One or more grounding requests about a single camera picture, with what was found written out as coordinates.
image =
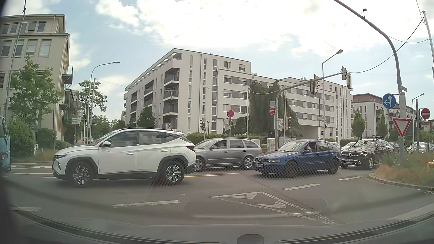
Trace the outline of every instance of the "curb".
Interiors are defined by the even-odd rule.
[[[374,173],[369,174],[368,178],[370,178],[374,181],[380,182],[380,183],[388,184],[388,185],[413,188],[413,189],[417,189],[417,190],[427,190],[427,191],[433,191],[434,190],[434,186],[413,185],[413,184],[402,183],[402,182],[397,182],[397,181],[384,180],[384,179],[381,179],[381,178],[378,178],[377,176],[375,176]]]

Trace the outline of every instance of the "white building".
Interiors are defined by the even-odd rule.
[[[26,64],[26,56],[40,64],[40,68],[53,68],[52,79],[55,89],[62,96],[58,104],[50,105],[52,113],[44,115],[41,128],[54,129],[57,139],[62,140],[62,122],[64,112],[71,109],[74,101],[71,89],[72,67],[69,69],[69,34],[66,33],[65,15],[63,14],[30,14],[26,15],[17,43],[15,54],[13,49],[23,16],[5,16],[2,19],[0,45],[0,104],[6,103],[7,81],[9,78],[12,55],[15,55],[12,77]],[[0,106],[0,114],[4,115],[4,106]]]
[[[200,120],[205,118],[210,121],[211,133],[221,133],[228,110],[235,112],[234,119],[247,115],[247,89],[253,81],[271,86],[275,80],[252,73],[249,61],[173,49],[126,87],[125,122],[135,121],[144,107],[152,106],[159,128],[169,124],[185,133],[201,132]],[[290,86],[297,81],[288,77],[279,84]],[[322,131],[317,119],[319,108],[323,107],[322,84],[314,96],[309,87],[301,86],[287,92],[287,97],[298,114],[305,138],[318,138]],[[325,97],[325,137],[351,137],[349,89],[326,81]],[[345,109],[341,111],[338,106],[342,104]]]

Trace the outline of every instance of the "blue direction sign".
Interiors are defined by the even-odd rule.
[[[395,107],[396,105],[396,98],[394,95],[387,93],[386,95],[383,96],[383,105],[384,107],[386,107],[387,109],[392,109]]]

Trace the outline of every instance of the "car wheel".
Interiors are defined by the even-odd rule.
[[[73,187],[87,187],[93,180],[93,169],[87,162],[75,162],[66,172],[66,180]]]
[[[184,179],[184,167],[177,161],[171,161],[163,167],[161,180],[165,185],[177,185]]]
[[[243,169],[251,169],[253,165],[253,158],[250,156],[247,156],[243,160]]]
[[[336,174],[339,169],[339,162],[336,159],[332,160],[332,167],[330,169],[327,169],[327,171],[331,174]]]
[[[285,175],[289,178],[293,178],[298,174],[298,164],[294,161],[289,161],[285,167]]]

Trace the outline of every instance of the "road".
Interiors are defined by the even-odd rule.
[[[187,175],[176,186],[101,179],[89,188],[71,188],[52,172],[51,163],[22,163],[3,174],[14,210],[69,223],[86,218],[135,225],[333,225],[434,211],[434,194],[372,181],[366,176],[373,171],[358,167],[295,178],[217,168]]]

